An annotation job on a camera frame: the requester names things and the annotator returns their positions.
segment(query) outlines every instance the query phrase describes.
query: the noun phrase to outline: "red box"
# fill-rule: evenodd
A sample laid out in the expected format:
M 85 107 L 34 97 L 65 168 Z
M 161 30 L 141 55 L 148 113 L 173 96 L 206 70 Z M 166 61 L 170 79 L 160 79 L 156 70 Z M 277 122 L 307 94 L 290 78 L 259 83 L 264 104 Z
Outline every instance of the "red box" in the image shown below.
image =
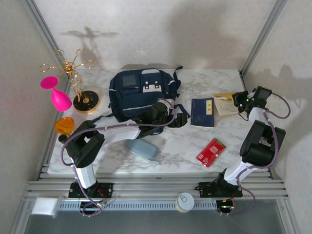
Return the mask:
M 217 138 L 214 138 L 206 148 L 196 157 L 205 167 L 210 167 L 221 155 L 226 146 Z

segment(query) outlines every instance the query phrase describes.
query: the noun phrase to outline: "white marble surface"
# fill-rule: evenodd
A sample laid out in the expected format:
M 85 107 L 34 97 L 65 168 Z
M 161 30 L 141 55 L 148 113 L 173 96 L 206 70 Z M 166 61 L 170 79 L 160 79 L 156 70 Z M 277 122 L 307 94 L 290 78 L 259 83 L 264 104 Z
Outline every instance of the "white marble surface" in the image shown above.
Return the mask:
M 87 119 L 94 119 L 104 112 L 109 112 L 108 87 L 109 81 L 120 70 L 79 70 L 83 76 L 84 90 L 93 90 L 100 96 L 100 106 L 91 114 L 78 113 L 73 107 L 64 113 L 64 117 L 72 117 L 75 126 L 79 126 Z M 173 74 L 173 69 L 165 69 Z M 191 113 L 191 100 L 193 98 L 208 98 L 214 93 L 227 93 L 243 91 L 243 86 L 237 70 L 207 70 L 184 69 L 177 72 L 182 85 L 178 92 L 180 97 L 177 103 L 182 103 Z M 98 126 L 117 123 L 114 117 L 102 118 L 97 122 Z M 215 127 L 206 129 L 191 127 L 190 120 L 182 128 L 165 128 L 158 136 L 144 138 L 156 145 L 165 158 L 159 165 L 136 156 L 124 147 L 124 142 L 105 145 L 101 148 L 93 163 L 97 173 L 200 173 L 221 172 L 233 165 L 239 157 L 240 146 L 250 128 L 250 123 L 245 122 L 238 115 L 220 117 L 215 109 Z M 205 146 L 217 137 L 227 149 L 210 168 L 205 168 L 196 156 Z M 48 173 L 73 173 L 71 167 L 66 167 L 60 160 L 62 144 L 56 141 L 51 157 Z M 64 153 L 65 161 L 70 162 L 67 153 Z

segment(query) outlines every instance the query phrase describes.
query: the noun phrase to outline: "blue book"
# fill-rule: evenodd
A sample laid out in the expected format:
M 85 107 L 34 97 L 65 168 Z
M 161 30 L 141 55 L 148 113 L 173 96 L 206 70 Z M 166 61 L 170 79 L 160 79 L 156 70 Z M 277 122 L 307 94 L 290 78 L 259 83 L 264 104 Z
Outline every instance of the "blue book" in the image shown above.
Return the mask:
M 191 126 L 214 127 L 214 98 L 192 99 Z

